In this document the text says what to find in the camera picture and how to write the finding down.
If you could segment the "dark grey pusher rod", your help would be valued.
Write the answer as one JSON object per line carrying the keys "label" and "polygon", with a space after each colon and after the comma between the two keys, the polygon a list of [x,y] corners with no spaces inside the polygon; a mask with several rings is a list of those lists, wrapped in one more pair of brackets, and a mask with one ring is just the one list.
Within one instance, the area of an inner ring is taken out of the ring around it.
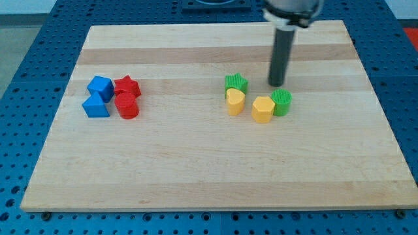
{"label": "dark grey pusher rod", "polygon": [[273,87],[280,87],[284,84],[294,34],[294,31],[280,29],[275,31],[268,75],[268,83]]}

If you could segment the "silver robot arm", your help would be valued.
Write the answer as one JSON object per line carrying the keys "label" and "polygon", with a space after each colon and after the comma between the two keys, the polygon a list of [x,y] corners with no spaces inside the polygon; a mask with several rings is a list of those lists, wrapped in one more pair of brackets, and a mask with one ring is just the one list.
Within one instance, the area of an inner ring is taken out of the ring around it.
{"label": "silver robot arm", "polygon": [[308,28],[324,3],[324,0],[264,0],[263,16],[275,27],[268,73],[271,86],[284,84],[295,32]]}

